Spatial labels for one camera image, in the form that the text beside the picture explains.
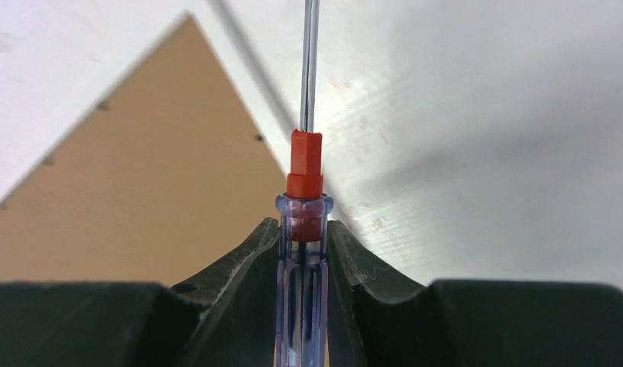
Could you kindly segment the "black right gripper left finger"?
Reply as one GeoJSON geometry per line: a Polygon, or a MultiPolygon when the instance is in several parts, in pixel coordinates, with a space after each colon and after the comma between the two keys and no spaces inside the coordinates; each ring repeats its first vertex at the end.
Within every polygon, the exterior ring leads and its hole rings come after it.
{"type": "Polygon", "coordinates": [[[0,366],[270,366],[279,225],[188,279],[0,283],[0,366]]]}

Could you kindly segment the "blue red screwdriver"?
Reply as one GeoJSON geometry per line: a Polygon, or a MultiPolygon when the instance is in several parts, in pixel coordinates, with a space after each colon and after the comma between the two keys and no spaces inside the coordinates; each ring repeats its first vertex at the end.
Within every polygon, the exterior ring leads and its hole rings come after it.
{"type": "Polygon", "coordinates": [[[327,226],[334,202],[323,191],[323,136],[313,130],[319,10],[318,1],[305,3],[300,124],[291,134],[287,189],[276,199],[276,366],[323,366],[326,357],[327,226]]]}

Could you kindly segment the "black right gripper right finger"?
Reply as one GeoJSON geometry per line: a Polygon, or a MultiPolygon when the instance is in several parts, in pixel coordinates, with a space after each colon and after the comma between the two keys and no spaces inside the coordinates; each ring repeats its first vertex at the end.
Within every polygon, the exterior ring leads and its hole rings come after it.
{"type": "Polygon", "coordinates": [[[441,279],[424,286],[328,225],[332,366],[623,366],[623,291],[441,279]]]}

